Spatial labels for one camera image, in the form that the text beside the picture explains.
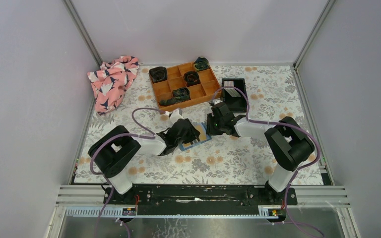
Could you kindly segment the blue leather card holder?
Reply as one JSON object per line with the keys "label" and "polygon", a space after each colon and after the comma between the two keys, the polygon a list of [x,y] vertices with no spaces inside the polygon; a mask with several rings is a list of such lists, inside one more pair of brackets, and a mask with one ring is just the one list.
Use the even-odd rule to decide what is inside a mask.
{"label": "blue leather card holder", "polygon": [[[196,146],[198,146],[198,145],[201,145],[201,144],[203,144],[203,143],[201,143],[201,142],[197,142],[193,147],[196,147]],[[186,150],[189,150],[189,149],[191,149],[191,148],[193,148],[193,147],[191,147],[191,148],[188,148],[188,149],[186,149],[186,150],[184,150],[182,147],[181,147],[181,145],[182,144],[180,144],[179,145],[179,149],[181,150],[181,151],[186,151]]]}

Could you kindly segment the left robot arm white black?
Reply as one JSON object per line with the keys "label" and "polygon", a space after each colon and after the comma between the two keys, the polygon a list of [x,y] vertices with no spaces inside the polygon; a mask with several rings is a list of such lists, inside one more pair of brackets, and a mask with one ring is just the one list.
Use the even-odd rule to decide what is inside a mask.
{"label": "left robot arm white black", "polygon": [[178,119],[171,127],[154,135],[130,133],[119,125],[93,144],[88,155],[100,173],[115,190],[115,198],[123,204],[134,197],[132,181],[125,167],[137,154],[165,156],[181,144],[199,140],[200,131],[189,119]]}

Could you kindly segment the wooden compartment tray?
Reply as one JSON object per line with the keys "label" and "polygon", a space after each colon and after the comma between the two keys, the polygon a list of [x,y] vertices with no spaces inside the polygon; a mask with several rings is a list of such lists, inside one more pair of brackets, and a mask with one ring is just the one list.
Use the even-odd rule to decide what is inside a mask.
{"label": "wooden compartment tray", "polygon": [[[213,98],[217,99],[222,96],[220,84],[214,74],[213,69],[209,66],[208,69],[197,71],[194,67],[194,62],[187,62],[180,65],[167,67],[165,70],[160,69],[163,79],[159,82],[154,82],[153,77],[150,77],[157,106],[163,111],[172,111],[177,108],[187,108],[204,102],[208,102]],[[199,83],[189,86],[185,81],[185,74],[194,71],[199,76]],[[174,97],[174,91],[178,89],[188,89],[189,100],[175,103],[168,106],[162,106],[160,101],[170,100]]]}

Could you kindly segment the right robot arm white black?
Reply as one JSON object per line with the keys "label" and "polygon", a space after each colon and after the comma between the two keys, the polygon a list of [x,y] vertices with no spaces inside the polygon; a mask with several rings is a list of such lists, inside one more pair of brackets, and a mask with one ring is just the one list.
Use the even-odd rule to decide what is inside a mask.
{"label": "right robot arm white black", "polygon": [[277,204],[284,198],[284,190],[290,184],[299,165],[316,150],[315,138],[300,128],[292,117],[276,121],[249,119],[246,115],[234,115],[226,103],[216,100],[210,103],[207,115],[208,135],[227,134],[264,140],[269,145],[278,165],[266,183],[265,198]]}

